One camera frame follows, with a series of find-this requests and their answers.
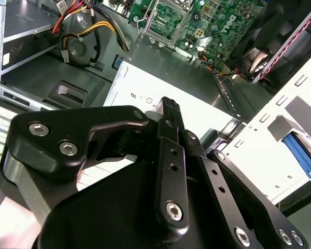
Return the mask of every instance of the cable connector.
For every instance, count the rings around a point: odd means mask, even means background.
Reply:
[[[81,42],[83,42],[83,38],[82,37],[80,37],[79,35],[77,35],[77,37],[78,37],[78,41],[81,43]]]
[[[61,56],[63,58],[64,63],[69,63],[69,54],[68,50],[61,50]]]

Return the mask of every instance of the green circuit board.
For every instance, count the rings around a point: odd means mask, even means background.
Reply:
[[[221,69],[225,60],[265,6],[263,0],[205,0],[194,3],[176,47]]]
[[[176,26],[182,22],[182,19],[182,14],[166,5],[158,4],[157,14],[151,23],[150,30],[171,40]]]
[[[151,0],[135,0],[129,19],[142,19]],[[203,52],[210,64],[222,69],[237,43],[265,6],[264,0],[195,0],[180,29],[175,47],[197,56]],[[167,39],[173,37],[182,15],[166,5],[158,4],[150,29]]]

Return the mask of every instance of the red wire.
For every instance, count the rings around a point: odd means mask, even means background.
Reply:
[[[83,2],[80,2],[78,5],[76,5],[75,7],[68,9],[65,13],[63,13],[63,15],[61,15],[61,17],[59,18],[58,22],[56,23],[56,25],[53,28],[52,33],[55,34],[56,32],[59,31],[60,29],[60,24],[63,21],[63,18],[66,17],[69,13],[73,12],[74,10],[76,10],[77,8],[79,8],[81,5],[83,5]]]
[[[280,54],[275,58],[275,60],[272,62],[272,64],[269,66],[269,68],[266,70],[264,74],[261,74],[260,79],[263,79],[266,74],[268,74],[271,69],[274,67],[274,65],[279,61],[281,56],[284,55],[284,53],[288,50],[290,45],[299,37],[299,35],[310,25],[311,23],[311,18],[304,24],[304,26],[295,34],[295,36],[287,43],[285,48],[281,51]]]

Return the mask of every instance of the motherboard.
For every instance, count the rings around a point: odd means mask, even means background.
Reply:
[[[184,3],[185,9],[173,6]],[[152,40],[224,67],[266,0],[135,0],[125,16]]]
[[[197,0],[175,46],[193,56],[203,52],[208,64],[222,68],[264,5],[263,0]]]

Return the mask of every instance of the blue drive latch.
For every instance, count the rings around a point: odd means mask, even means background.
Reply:
[[[282,141],[293,153],[307,177],[311,179],[311,149],[308,149],[308,146],[304,144],[304,138],[295,132],[291,132]]]

